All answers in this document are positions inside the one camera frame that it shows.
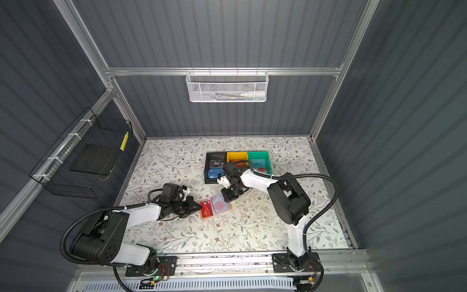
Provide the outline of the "red card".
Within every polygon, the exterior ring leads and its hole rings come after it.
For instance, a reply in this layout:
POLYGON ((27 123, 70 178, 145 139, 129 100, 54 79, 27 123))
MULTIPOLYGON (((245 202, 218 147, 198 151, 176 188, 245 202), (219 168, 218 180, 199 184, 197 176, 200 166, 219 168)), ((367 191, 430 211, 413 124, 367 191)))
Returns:
POLYGON ((207 219, 214 215, 211 200, 202 201, 199 204, 201 205, 200 213, 202 219, 207 219))

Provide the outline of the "tan leather card holder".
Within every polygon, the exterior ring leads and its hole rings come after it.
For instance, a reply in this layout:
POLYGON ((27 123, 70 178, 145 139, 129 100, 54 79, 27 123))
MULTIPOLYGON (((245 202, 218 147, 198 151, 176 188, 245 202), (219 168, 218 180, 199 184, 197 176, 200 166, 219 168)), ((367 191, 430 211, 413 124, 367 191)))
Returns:
POLYGON ((222 193, 211 196, 207 200, 201 201, 198 204, 201 206, 201 219, 208 219, 232 209, 231 203, 228 203, 225 200, 222 193))

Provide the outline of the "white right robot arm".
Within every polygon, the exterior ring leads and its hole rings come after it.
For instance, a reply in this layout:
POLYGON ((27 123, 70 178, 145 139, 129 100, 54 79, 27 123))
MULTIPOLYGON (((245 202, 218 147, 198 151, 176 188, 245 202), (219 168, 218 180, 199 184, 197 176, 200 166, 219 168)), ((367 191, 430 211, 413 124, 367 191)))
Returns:
POLYGON ((221 193, 227 202, 232 202, 250 189, 256 189, 269 195, 277 216, 287 224, 287 257, 294 271, 302 271, 311 264, 322 270, 319 259, 311 252, 305 240, 305 228, 308 226, 310 197, 304 191, 299 178, 323 178, 318 173, 282 176, 270 175, 253 169, 248 161, 242 161, 239 167, 235 162, 223 166, 223 174, 218 175, 218 183, 224 186, 221 193))

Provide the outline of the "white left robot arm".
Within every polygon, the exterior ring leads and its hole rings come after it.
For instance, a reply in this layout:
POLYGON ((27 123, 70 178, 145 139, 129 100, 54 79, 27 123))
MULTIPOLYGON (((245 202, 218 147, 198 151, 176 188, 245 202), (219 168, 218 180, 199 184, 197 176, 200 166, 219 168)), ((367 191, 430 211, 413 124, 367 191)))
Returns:
POLYGON ((201 209, 192 196, 97 209, 68 227, 60 240, 60 252, 66 260, 79 265, 132 265, 156 270, 159 267, 156 250, 126 242, 125 233, 143 223, 163 221, 170 214, 184 219, 201 209))

